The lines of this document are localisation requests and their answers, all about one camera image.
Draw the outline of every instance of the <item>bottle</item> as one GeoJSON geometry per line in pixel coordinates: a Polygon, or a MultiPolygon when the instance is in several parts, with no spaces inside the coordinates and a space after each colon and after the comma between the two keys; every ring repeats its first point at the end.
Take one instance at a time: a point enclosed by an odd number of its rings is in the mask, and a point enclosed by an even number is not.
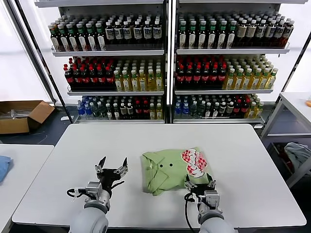
{"type": "Polygon", "coordinates": [[[154,24],[154,43],[160,44],[162,41],[162,26],[160,25],[160,21],[156,20],[154,24]]]}
{"type": "Polygon", "coordinates": [[[226,27],[227,27],[227,21],[225,20],[221,21],[220,29],[217,33],[217,48],[218,49],[222,49],[224,47],[226,27]]]}
{"type": "Polygon", "coordinates": [[[216,21],[212,20],[210,22],[210,28],[208,31],[208,41],[207,41],[207,48],[212,49],[214,48],[215,36],[216,36],[216,21]]]}
{"type": "Polygon", "coordinates": [[[234,72],[235,70],[233,68],[229,70],[229,75],[226,82],[224,82],[223,90],[231,90],[231,87],[233,87],[234,72]]]}
{"type": "Polygon", "coordinates": [[[236,27],[237,27],[237,22],[235,20],[231,21],[230,30],[228,31],[228,34],[227,34],[228,36],[227,36],[227,40],[225,43],[226,49],[230,49],[233,46],[236,27]]]}
{"type": "Polygon", "coordinates": [[[214,108],[213,108],[213,118],[216,118],[219,112],[219,103],[215,102],[214,108]]]}
{"type": "Polygon", "coordinates": [[[268,81],[267,81],[267,84],[265,86],[264,89],[272,89],[272,86],[276,80],[276,73],[278,72],[278,69],[277,68],[274,68],[271,72],[271,74],[269,75],[269,78],[268,78],[268,81]]]}
{"type": "Polygon", "coordinates": [[[179,28],[179,49],[183,50],[186,45],[186,22],[181,21],[180,22],[180,28],[179,28]]]}
{"type": "Polygon", "coordinates": [[[158,120],[162,119],[162,105],[161,105],[161,103],[156,104],[156,118],[158,120]]]}
{"type": "Polygon", "coordinates": [[[123,44],[123,28],[119,22],[115,23],[116,27],[114,28],[115,38],[117,44],[123,44]]]}
{"type": "Polygon", "coordinates": [[[242,77],[242,85],[241,85],[241,90],[246,90],[247,87],[248,87],[248,84],[251,80],[251,76],[252,76],[252,69],[251,68],[248,68],[246,70],[246,73],[245,75],[243,75],[242,77]]]}
{"type": "Polygon", "coordinates": [[[146,75],[142,69],[139,70],[139,79],[138,80],[139,80],[140,91],[147,91],[146,75]]]}
{"type": "Polygon", "coordinates": [[[263,102],[260,102],[258,107],[255,108],[253,118],[260,118],[261,113],[262,113],[262,109],[263,109],[263,105],[264,105],[263,102]]]}
{"type": "Polygon", "coordinates": [[[190,117],[195,118],[196,117],[196,112],[198,110],[198,106],[196,105],[197,101],[193,101],[191,107],[190,107],[190,117]]]}
{"type": "Polygon", "coordinates": [[[134,39],[136,44],[142,43],[142,27],[138,21],[135,21],[134,39]]]}
{"type": "Polygon", "coordinates": [[[123,76],[123,86],[124,86],[124,91],[131,91],[130,89],[130,77],[127,74],[126,70],[122,71],[122,76],[123,76]]]}
{"type": "Polygon", "coordinates": [[[227,108],[226,108],[226,110],[225,110],[225,115],[226,115],[226,116],[232,115],[233,108],[234,108],[234,103],[231,101],[231,102],[228,103],[228,105],[227,105],[227,108]]]}
{"type": "Polygon", "coordinates": [[[243,42],[246,30],[247,30],[247,25],[246,25],[246,19],[243,19],[241,24],[238,26],[238,31],[236,32],[235,36],[235,43],[238,43],[237,46],[241,46],[241,42],[243,42]]]}
{"type": "Polygon", "coordinates": [[[261,75],[261,77],[258,81],[256,89],[262,90],[265,88],[265,86],[267,84],[267,80],[268,80],[269,71],[270,71],[269,68],[264,69],[263,74],[261,75]]]}
{"type": "Polygon", "coordinates": [[[114,44],[114,42],[115,42],[115,33],[114,33],[114,29],[111,26],[110,22],[106,23],[105,32],[106,32],[107,44],[109,44],[109,45],[114,44]]]}
{"type": "Polygon", "coordinates": [[[206,29],[206,21],[202,20],[200,23],[200,30],[199,30],[199,42],[198,42],[198,49],[203,49],[205,44],[205,29],[206,29]]]}
{"type": "Polygon", "coordinates": [[[60,33],[60,40],[62,42],[62,46],[63,46],[63,50],[64,51],[70,51],[70,47],[69,47],[69,43],[68,43],[68,40],[67,40],[67,33],[65,31],[65,28],[64,28],[64,25],[63,24],[59,24],[58,26],[58,29],[59,29],[59,33],[60,33]]]}
{"type": "Polygon", "coordinates": [[[188,40],[188,49],[194,49],[194,45],[195,45],[195,25],[196,25],[196,21],[191,21],[190,22],[190,30],[189,30],[189,40],[188,40]]]}
{"type": "Polygon", "coordinates": [[[88,39],[88,43],[89,43],[88,50],[96,51],[96,45],[98,45],[99,42],[97,40],[95,33],[93,32],[92,24],[87,23],[86,29],[87,29],[87,39],[88,39]]]}
{"type": "Polygon", "coordinates": [[[245,113],[244,118],[253,118],[254,112],[255,112],[255,107],[256,107],[256,103],[252,102],[251,107],[245,113]]]}

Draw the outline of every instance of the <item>brown cardboard box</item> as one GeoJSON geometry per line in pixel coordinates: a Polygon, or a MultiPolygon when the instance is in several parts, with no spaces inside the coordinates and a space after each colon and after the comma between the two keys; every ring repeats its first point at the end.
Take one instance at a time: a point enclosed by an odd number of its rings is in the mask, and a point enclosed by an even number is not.
{"type": "Polygon", "coordinates": [[[32,110],[32,112],[25,118],[0,119],[0,134],[28,133],[38,128],[53,112],[54,107],[40,100],[0,102],[0,115],[11,109],[32,110]]]}

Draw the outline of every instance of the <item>yellow drink bottle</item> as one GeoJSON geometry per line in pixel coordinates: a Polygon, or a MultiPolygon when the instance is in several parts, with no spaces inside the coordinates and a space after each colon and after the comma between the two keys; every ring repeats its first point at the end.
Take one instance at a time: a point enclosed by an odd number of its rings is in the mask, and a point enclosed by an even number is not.
{"type": "Polygon", "coordinates": [[[275,80],[276,80],[276,73],[278,72],[278,69],[277,68],[274,68],[271,72],[271,75],[270,77],[268,78],[268,81],[267,81],[267,84],[266,86],[264,87],[264,89],[271,89],[275,80]]]}
{"type": "Polygon", "coordinates": [[[156,90],[163,91],[163,81],[160,69],[155,70],[155,80],[156,80],[156,90]]]}
{"type": "Polygon", "coordinates": [[[233,84],[231,86],[231,90],[239,90],[240,89],[242,78],[243,78],[243,71],[244,70],[242,68],[238,69],[238,74],[233,79],[233,84]]]}
{"type": "Polygon", "coordinates": [[[154,71],[152,69],[148,70],[148,90],[149,91],[156,90],[156,80],[154,77],[154,71]]]}
{"type": "Polygon", "coordinates": [[[263,74],[261,75],[258,81],[256,89],[260,89],[260,90],[264,89],[268,81],[268,75],[269,75],[269,68],[265,68],[263,71],[263,74]]]}
{"type": "Polygon", "coordinates": [[[140,85],[140,91],[147,91],[147,82],[146,82],[146,75],[143,69],[139,70],[139,85],[140,85]]]}
{"type": "Polygon", "coordinates": [[[243,75],[243,78],[242,78],[241,90],[246,90],[247,89],[247,86],[249,84],[249,81],[250,81],[251,77],[252,77],[252,69],[248,68],[246,70],[246,74],[243,75]]]}

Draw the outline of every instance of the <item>shelf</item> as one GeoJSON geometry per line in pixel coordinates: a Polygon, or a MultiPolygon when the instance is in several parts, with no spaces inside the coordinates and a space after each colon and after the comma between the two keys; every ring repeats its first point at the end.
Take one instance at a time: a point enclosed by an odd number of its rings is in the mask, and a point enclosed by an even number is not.
{"type": "Polygon", "coordinates": [[[177,54],[286,54],[289,51],[289,46],[286,46],[284,49],[185,49],[177,50],[177,54]]]}
{"type": "Polygon", "coordinates": [[[228,118],[209,118],[209,119],[174,119],[173,123],[179,124],[264,124],[262,118],[256,119],[228,119],[228,118]]]}
{"type": "Polygon", "coordinates": [[[99,6],[99,5],[130,5],[130,4],[162,4],[163,0],[36,0],[35,5],[44,7],[64,6],[99,6]]]}
{"type": "Polygon", "coordinates": [[[176,95],[210,95],[210,94],[259,94],[259,93],[271,93],[273,88],[270,90],[176,90],[176,95]]]}
{"type": "Polygon", "coordinates": [[[164,124],[164,120],[77,120],[78,124],[164,124]]]}
{"type": "Polygon", "coordinates": [[[162,96],[164,91],[69,91],[69,96],[162,96]]]}
{"type": "Polygon", "coordinates": [[[273,3],[305,4],[308,0],[179,0],[179,3],[273,3]]]}

